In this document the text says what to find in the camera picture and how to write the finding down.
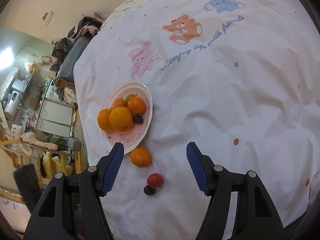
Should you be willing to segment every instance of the red polka dot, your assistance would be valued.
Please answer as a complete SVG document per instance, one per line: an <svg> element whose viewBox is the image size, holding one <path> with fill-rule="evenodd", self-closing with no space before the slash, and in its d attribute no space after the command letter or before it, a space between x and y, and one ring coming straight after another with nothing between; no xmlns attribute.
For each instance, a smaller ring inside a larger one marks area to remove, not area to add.
<svg viewBox="0 0 320 240"><path fill-rule="evenodd" d="M236 138L236 139L233 141L233 144L234 144L234 145L238 145L238 143L239 143L239 139Z"/></svg>

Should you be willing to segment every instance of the plate with fruit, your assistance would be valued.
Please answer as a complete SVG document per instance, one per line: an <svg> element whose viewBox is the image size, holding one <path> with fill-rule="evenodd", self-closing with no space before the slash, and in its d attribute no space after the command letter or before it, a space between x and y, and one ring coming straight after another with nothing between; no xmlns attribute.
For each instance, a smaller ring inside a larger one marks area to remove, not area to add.
<svg viewBox="0 0 320 240"><path fill-rule="evenodd" d="M119 87L98 114L98 125L105 148L110 152L116 142L124 145L124 154L138 147L146 136L152 118L152 97L137 81Z"/></svg>

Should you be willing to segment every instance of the oval plate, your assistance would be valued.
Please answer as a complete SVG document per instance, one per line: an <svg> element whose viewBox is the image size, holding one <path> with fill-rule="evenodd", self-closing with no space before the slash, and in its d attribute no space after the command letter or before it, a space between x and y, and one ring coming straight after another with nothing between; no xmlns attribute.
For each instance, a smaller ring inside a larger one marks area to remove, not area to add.
<svg viewBox="0 0 320 240"><path fill-rule="evenodd" d="M139 143L146 136L150 122L152 119L152 97L148 88L137 81L131 81L123 86L119 87L116 92L114 92L104 108L111 109L113 102L122 98L125 99L128 95L134 94L140 97L146 104L146 111L142 115L143 124L134 124L130 131L126 132L104 132L101 130L101 137L105 142L105 148L110 152L116 142L121 142L124 145L124 154L127 154L138 147Z"/></svg>

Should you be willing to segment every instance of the large orange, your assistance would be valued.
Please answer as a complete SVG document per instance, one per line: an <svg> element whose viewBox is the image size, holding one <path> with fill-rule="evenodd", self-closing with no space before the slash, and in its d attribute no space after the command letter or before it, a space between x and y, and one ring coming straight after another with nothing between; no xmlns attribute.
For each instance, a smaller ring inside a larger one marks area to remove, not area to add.
<svg viewBox="0 0 320 240"><path fill-rule="evenodd" d="M120 107L120 106L127 106L126 102L122 98L116 99L113 102L112 109L116 109L117 107Z"/></svg>
<svg viewBox="0 0 320 240"><path fill-rule="evenodd" d="M133 115L129 109L124 106L120 106L112 110L109 120L110 125L114 130L124 132L131 129L134 125L132 118Z"/></svg>
<svg viewBox="0 0 320 240"><path fill-rule="evenodd" d="M139 168L146 168L151 164L152 156L145 148L135 148L130 154L131 162Z"/></svg>
<svg viewBox="0 0 320 240"><path fill-rule="evenodd" d="M143 102L143 100L140 97L134 97L131 98L128 101L128 108L131 111L131 113L136 115L141 115L146 111L146 104Z"/></svg>
<svg viewBox="0 0 320 240"><path fill-rule="evenodd" d="M98 114L98 125L105 132L111 132L113 130L109 121L110 113L110 109L102 109Z"/></svg>

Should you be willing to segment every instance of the cartoon pink bunny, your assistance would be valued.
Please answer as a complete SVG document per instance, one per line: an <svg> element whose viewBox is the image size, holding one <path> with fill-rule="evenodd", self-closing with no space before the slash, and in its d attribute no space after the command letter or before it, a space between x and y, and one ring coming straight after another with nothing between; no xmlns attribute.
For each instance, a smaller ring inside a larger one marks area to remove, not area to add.
<svg viewBox="0 0 320 240"><path fill-rule="evenodd" d="M153 51L149 49L149 47L150 42L146 41L142 48L134 49L129 52L129 57L133 64L129 69L129 72L134 80L141 78L145 71L152 70L152 66L157 64L160 60L158 57L159 54L153 54Z"/></svg>

